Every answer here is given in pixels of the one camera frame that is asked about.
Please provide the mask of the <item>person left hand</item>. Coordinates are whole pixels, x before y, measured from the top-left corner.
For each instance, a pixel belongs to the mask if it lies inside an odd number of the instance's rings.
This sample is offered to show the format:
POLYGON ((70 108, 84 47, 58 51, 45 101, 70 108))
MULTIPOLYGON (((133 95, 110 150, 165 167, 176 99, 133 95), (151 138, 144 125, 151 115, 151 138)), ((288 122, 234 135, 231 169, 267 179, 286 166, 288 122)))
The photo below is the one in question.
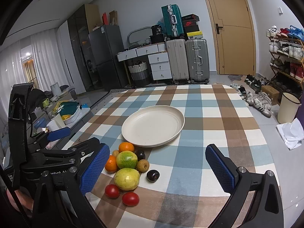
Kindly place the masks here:
MULTIPOLYGON (((15 200, 12 197, 12 194, 10 193, 10 191, 8 189, 6 189, 6 194, 7 194, 7 197, 8 197, 8 200, 9 200, 10 204, 17 211, 19 211, 18 206, 17 206, 15 200)), ((34 200, 30 196, 28 196, 28 195, 24 194, 23 192, 21 192, 20 190, 16 190, 15 194, 16 194, 16 196, 17 196, 20 204, 24 208, 24 210, 32 212, 34 200)))

